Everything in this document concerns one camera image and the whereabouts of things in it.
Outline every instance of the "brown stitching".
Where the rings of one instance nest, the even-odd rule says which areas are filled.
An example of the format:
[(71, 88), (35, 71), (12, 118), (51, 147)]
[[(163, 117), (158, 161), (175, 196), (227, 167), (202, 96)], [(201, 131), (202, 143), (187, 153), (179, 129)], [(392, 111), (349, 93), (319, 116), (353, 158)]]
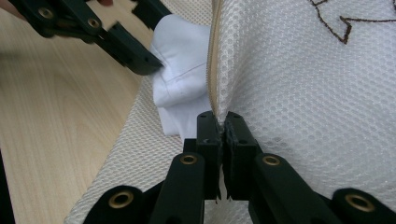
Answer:
[[(372, 23), (379, 23), (379, 22), (394, 22), (394, 21), (396, 21), (396, 20), (382, 20), (382, 21), (378, 21), (378, 20), (366, 20), (366, 19), (357, 19), (357, 18), (345, 18), (345, 17), (340, 16), (340, 20), (341, 20), (343, 23), (346, 24), (346, 31), (345, 31), (345, 34), (344, 34), (343, 37), (341, 37), (340, 35), (338, 35), (338, 34), (332, 29), (332, 27), (329, 26), (329, 24), (328, 24), (325, 20), (323, 20), (323, 18), (322, 18), (321, 15), (320, 15), (320, 10), (319, 10), (318, 6), (319, 6), (320, 4), (323, 4), (323, 3), (328, 2), (329, 0), (323, 0), (323, 1), (320, 1), (320, 2), (318, 2), (318, 3), (314, 3), (314, 0), (309, 0), (309, 1), (311, 2), (312, 6), (315, 7), (315, 10), (316, 10), (317, 13), (318, 13), (318, 18), (319, 18), (320, 22), (323, 23), (323, 25), (330, 31), (330, 33), (332, 33), (335, 37), (337, 37), (337, 39), (338, 39), (339, 41), (341, 41), (341, 42), (344, 43), (344, 44), (347, 44), (347, 41), (348, 41), (348, 39), (349, 39), (349, 34), (350, 34), (350, 32), (352, 31), (352, 25), (350, 24), (350, 21), (362, 21), (362, 22), (372, 22)], [(396, 10), (396, 0), (393, 0), (393, 8)]]
[(320, 1), (320, 2), (318, 2), (318, 3), (314, 3), (314, 1), (312, 0), (312, 5), (314, 5), (314, 7), (317, 7), (318, 5), (320, 5), (320, 4), (322, 4), (322, 3), (325, 3), (325, 2), (328, 2), (329, 0), (323, 0), (323, 1)]

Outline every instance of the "black plastic bracket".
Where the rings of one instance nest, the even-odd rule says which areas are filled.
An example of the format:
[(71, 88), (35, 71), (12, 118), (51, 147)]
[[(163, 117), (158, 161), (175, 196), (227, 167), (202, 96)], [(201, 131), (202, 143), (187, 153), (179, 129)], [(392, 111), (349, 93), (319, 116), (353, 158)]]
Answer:
[(172, 14), (160, 0), (139, 0), (136, 2), (137, 6), (132, 10), (132, 13), (152, 30), (164, 16)]
[(118, 186), (108, 190), (85, 218), (86, 224), (142, 223), (144, 194), (140, 189)]
[(154, 73), (163, 65), (118, 22), (107, 32), (102, 22), (82, 0), (10, 0), (42, 36), (79, 38), (96, 43), (122, 66), (138, 75)]
[(255, 224), (396, 223), (394, 212), (363, 191), (340, 189), (331, 200), (315, 193), (284, 158), (262, 152), (240, 115), (228, 114), (224, 132), (211, 111), (197, 123), (197, 138), (185, 140), (163, 184), (143, 193), (137, 213), (125, 216), (134, 214), (137, 223), (203, 223), (204, 200), (219, 196), (222, 163), (228, 196), (249, 201)]

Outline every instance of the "white mesh fabric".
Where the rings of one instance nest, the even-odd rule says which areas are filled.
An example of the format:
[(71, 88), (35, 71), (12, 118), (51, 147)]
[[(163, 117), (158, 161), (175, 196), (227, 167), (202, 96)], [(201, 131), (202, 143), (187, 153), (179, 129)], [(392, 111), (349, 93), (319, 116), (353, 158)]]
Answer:
[(186, 21), (210, 25), (212, 22), (211, 0), (161, 0), (173, 13)]
[[(245, 118), (265, 151), (317, 192), (356, 188), (396, 210), (392, 0), (225, 1), (218, 117)], [(352, 27), (347, 43), (346, 23)]]

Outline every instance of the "wooden surface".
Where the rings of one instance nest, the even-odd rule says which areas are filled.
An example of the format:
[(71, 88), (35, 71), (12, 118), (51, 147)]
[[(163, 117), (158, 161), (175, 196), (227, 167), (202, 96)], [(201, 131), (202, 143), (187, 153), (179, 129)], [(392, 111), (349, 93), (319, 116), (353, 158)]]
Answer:
[[(131, 14), (90, 3), (146, 46), (152, 33)], [(17, 223), (63, 223), (91, 184), (127, 118), (140, 77), (96, 45), (39, 36), (0, 11), (0, 148)]]

